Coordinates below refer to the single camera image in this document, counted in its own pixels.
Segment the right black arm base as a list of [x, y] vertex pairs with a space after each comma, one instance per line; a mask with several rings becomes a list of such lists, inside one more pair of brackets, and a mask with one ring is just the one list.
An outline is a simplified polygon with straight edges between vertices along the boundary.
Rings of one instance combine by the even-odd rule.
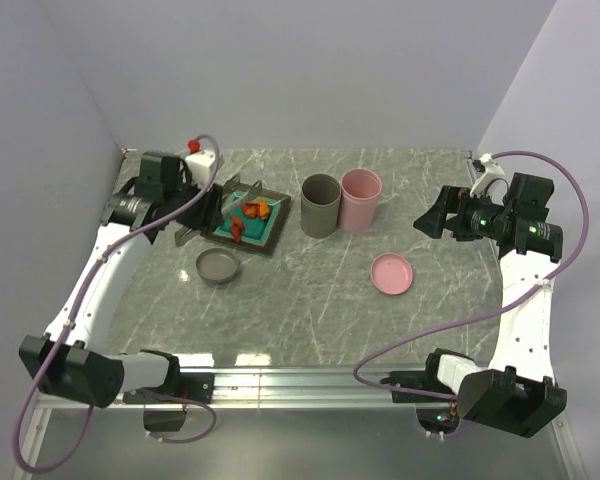
[[[431, 380], [424, 371], [391, 371], [381, 380], [383, 384], [398, 388], [430, 391], [452, 395], [452, 390], [437, 380]], [[460, 425], [455, 403], [431, 395], [391, 392], [392, 402], [396, 404], [414, 404], [418, 426], [426, 434], [450, 435]]]

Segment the orange fried food piece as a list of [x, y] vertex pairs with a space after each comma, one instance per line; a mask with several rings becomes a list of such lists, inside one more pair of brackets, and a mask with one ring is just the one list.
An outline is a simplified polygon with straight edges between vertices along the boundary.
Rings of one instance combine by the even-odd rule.
[[243, 203], [241, 211], [246, 218], [267, 221], [271, 214], [271, 207], [264, 200], [254, 200]]

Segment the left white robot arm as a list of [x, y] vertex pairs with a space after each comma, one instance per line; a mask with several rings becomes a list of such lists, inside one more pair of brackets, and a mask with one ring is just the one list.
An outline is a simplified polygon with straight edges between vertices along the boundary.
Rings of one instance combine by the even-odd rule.
[[26, 336], [19, 356], [39, 392], [105, 408], [122, 393], [147, 389], [160, 402], [182, 390], [177, 356], [156, 350], [108, 356], [113, 315], [139, 264], [171, 222], [211, 230], [222, 221], [217, 150], [186, 157], [146, 152], [137, 176], [106, 203], [78, 283], [40, 337]]

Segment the metal serving tongs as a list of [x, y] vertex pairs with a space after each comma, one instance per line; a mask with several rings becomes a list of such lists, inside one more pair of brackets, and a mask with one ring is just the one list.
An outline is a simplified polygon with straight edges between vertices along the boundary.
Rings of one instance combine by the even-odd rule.
[[[223, 186], [223, 199], [226, 200], [228, 196], [237, 191], [238, 186], [240, 185], [241, 177], [239, 173], [234, 174], [231, 178], [229, 178], [224, 186]], [[244, 203], [248, 201], [254, 200], [262, 191], [263, 184], [261, 180], [257, 180], [249, 188], [246, 192], [238, 199], [232, 201], [231, 203], [227, 203], [221, 209], [222, 217], [227, 217], [230, 213], [232, 213], [237, 208], [240, 208]], [[178, 231], [174, 234], [174, 242], [176, 247], [184, 246], [189, 240], [191, 240], [196, 235], [195, 230], [188, 227], [182, 226]]]

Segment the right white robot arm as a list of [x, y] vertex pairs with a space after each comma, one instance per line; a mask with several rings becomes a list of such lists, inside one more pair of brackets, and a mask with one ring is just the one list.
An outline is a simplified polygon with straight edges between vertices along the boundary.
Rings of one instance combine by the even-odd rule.
[[524, 438], [534, 436], [566, 407], [549, 352], [553, 282], [562, 257], [563, 231], [547, 221], [550, 179], [517, 173], [502, 204], [469, 189], [445, 185], [414, 226], [438, 239], [495, 241], [502, 274], [502, 304], [494, 355], [485, 368], [450, 350], [429, 354], [421, 376], [435, 400], [456, 397], [459, 416]]

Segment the red chicken drumstick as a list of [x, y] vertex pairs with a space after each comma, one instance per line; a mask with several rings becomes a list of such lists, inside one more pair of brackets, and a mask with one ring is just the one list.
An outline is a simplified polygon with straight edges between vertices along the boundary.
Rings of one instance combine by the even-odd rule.
[[229, 227], [229, 232], [232, 235], [234, 243], [240, 244], [242, 242], [242, 233], [245, 230], [245, 225], [240, 217], [232, 216], [230, 220], [231, 225]]

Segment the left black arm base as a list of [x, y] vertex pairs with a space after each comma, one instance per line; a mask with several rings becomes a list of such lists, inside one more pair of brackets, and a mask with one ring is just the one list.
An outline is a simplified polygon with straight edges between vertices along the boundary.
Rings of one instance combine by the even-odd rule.
[[209, 372], [179, 373], [159, 387], [144, 387], [122, 396], [125, 406], [141, 406], [142, 422], [149, 437], [183, 444], [208, 435], [217, 423], [211, 406], [215, 375]]

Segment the grey round lid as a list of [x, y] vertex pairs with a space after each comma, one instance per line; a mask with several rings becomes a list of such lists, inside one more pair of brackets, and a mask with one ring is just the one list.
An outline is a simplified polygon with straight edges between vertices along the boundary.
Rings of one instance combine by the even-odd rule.
[[224, 284], [236, 277], [240, 261], [223, 248], [210, 248], [198, 255], [195, 267], [199, 277], [210, 284]]

